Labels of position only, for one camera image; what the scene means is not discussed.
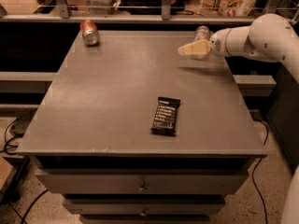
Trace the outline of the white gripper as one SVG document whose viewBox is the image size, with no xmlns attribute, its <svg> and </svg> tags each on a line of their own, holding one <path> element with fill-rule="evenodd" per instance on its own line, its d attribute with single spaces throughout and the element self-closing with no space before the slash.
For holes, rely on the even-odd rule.
<svg viewBox="0 0 299 224">
<path fill-rule="evenodd" d="M 185 44 L 178 48 L 178 54 L 181 56 L 204 58 L 211 51 L 214 55 L 219 57 L 230 57 L 226 45 L 226 40 L 230 32 L 231 30 L 229 28 L 222 29 L 210 37 L 210 42 L 206 39 L 201 39 Z"/>
</svg>

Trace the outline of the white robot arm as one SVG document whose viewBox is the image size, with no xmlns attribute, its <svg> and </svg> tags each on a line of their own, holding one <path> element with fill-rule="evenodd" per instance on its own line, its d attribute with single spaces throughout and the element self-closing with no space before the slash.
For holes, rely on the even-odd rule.
<svg viewBox="0 0 299 224">
<path fill-rule="evenodd" d="M 292 179 L 279 224 L 299 224 L 299 36 L 292 25 L 277 14 L 265 14 L 249 26 L 222 29 L 208 39 L 197 38 L 179 47 L 178 53 L 199 59 L 212 53 L 283 65 L 285 73 L 280 76 L 276 115 L 270 123 L 277 129 L 292 165 Z"/>
</svg>

